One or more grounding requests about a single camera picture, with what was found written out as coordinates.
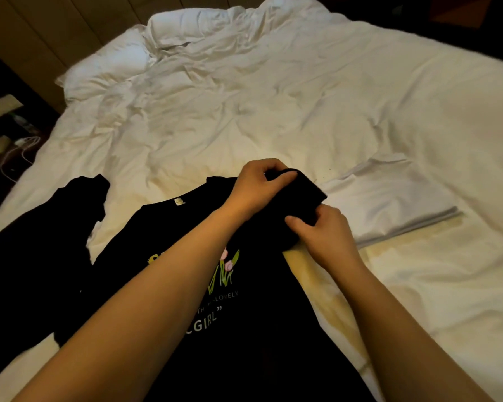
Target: bed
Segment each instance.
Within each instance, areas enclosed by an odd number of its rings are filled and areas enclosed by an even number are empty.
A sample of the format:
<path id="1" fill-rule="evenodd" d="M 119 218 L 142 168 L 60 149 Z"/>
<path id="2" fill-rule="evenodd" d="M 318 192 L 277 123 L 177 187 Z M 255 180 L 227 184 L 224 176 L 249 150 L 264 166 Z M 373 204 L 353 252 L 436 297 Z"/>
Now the bed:
<path id="1" fill-rule="evenodd" d="M 61 78 L 68 107 L 0 208 L 0 229 L 77 176 L 111 183 L 92 260 L 142 205 L 278 157 L 322 183 L 404 153 L 462 216 L 362 250 L 369 269 L 503 401 L 503 62 L 352 22 L 315 0 L 154 15 Z M 299 244 L 285 253 L 317 317 L 380 391 L 342 294 Z M 52 336 L 0 375 L 10 400 Z"/>

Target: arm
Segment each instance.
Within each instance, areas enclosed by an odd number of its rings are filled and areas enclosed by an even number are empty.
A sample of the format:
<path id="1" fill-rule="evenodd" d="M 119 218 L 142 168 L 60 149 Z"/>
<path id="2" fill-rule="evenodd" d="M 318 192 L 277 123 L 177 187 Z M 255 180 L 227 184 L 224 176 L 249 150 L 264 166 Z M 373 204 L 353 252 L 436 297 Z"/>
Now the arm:
<path id="1" fill-rule="evenodd" d="M 270 168 L 286 166 L 246 164 L 224 205 L 109 299 L 14 401 L 142 400 L 184 337 L 233 233 L 296 176 L 267 182 Z"/>
<path id="2" fill-rule="evenodd" d="M 326 205 L 317 215 L 315 227 L 286 222 L 347 298 L 386 400 L 491 401 L 367 269 L 345 216 Z"/>

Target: hand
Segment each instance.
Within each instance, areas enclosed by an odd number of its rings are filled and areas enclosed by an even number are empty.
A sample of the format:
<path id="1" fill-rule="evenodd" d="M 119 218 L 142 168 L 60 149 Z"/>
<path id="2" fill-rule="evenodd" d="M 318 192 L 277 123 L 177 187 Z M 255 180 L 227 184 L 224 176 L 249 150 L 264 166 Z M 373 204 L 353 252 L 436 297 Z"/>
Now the hand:
<path id="1" fill-rule="evenodd" d="M 287 216 L 285 222 L 306 244 L 313 259 L 330 275 L 337 266 L 360 266 L 363 261 L 355 246 L 347 218 L 336 208 L 320 205 L 315 226 Z"/>
<path id="2" fill-rule="evenodd" d="M 236 212 L 242 221 L 261 210 L 282 188 L 295 180 L 297 172 L 290 171 L 267 181 L 264 173 L 269 169 L 283 170 L 287 166 L 279 159 L 250 161 L 240 171 L 233 191 L 224 203 L 226 209 Z"/>

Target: wall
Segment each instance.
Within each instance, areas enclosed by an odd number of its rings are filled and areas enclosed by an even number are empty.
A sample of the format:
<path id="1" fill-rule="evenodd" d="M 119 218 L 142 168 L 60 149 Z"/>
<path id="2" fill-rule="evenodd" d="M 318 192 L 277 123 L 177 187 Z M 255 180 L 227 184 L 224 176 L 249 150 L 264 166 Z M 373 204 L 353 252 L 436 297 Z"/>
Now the wall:
<path id="1" fill-rule="evenodd" d="M 0 59 L 59 113 L 54 80 L 127 28 L 162 11 L 257 7 L 263 0 L 0 0 Z"/>

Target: pillow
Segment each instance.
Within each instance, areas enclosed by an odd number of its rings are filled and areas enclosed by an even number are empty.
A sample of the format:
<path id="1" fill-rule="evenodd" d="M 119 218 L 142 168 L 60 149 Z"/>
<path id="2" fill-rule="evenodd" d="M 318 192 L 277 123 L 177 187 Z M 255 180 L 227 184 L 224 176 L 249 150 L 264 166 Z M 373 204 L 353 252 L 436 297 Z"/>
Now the pillow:
<path id="1" fill-rule="evenodd" d="M 221 30 L 246 10 L 186 8 L 158 13 L 149 18 L 145 37 L 156 49 L 165 49 L 205 39 Z"/>
<path id="2" fill-rule="evenodd" d="M 104 93 L 109 87 L 144 73 L 156 62 L 144 39 L 145 26 L 135 25 L 69 68 L 56 80 L 67 105 Z"/>

